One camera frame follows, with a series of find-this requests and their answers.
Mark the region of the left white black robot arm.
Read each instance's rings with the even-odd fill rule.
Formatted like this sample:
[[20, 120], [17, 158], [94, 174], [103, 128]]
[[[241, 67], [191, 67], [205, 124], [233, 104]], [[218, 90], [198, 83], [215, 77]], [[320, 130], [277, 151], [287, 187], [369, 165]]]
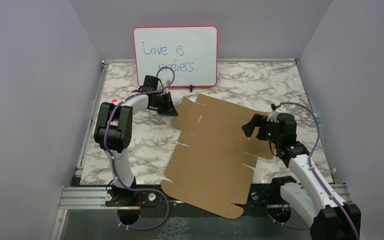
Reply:
[[124, 205], [137, 200], [133, 188], [136, 178], [131, 170], [127, 148], [133, 136], [133, 117], [144, 110], [163, 116], [177, 116], [168, 88], [173, 79], [162, 82], [157, 76], [146, 75], [143, 85], [118, 103], [103, 102], [98, 111], [94, 141], [107, 155], [113, 175], [110, 195]]

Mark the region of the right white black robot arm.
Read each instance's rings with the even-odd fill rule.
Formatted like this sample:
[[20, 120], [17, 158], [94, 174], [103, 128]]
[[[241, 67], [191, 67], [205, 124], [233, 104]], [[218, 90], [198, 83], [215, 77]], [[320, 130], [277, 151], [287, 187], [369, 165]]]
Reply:
[[280, 204], [286, 201], [306, 221], [313, 240], [360, 239], [361, 211], [347, 203], [323, 178], [311, 152], [297, 140], [297, 122], [289, 113], [255, 114], [241, 127], [246, 137], [255, 129], [256, 138], [275, 148], [275, 155], [299, 180], [278, 177], [271, 182], [269, 199]]

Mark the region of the brown cardboard box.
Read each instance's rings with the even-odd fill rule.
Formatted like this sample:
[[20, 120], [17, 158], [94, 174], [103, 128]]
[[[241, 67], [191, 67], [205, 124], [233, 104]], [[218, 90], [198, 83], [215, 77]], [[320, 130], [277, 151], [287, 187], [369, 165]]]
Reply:
[[242, 130], [256, 111], [204, 94], [194, 101], [184, 97], [177, 111], [172, 125], [180, 135], [160, 183], [163, 192], [226, 219], [240, 217], [258, 158], [273, 158], [267, 141]]

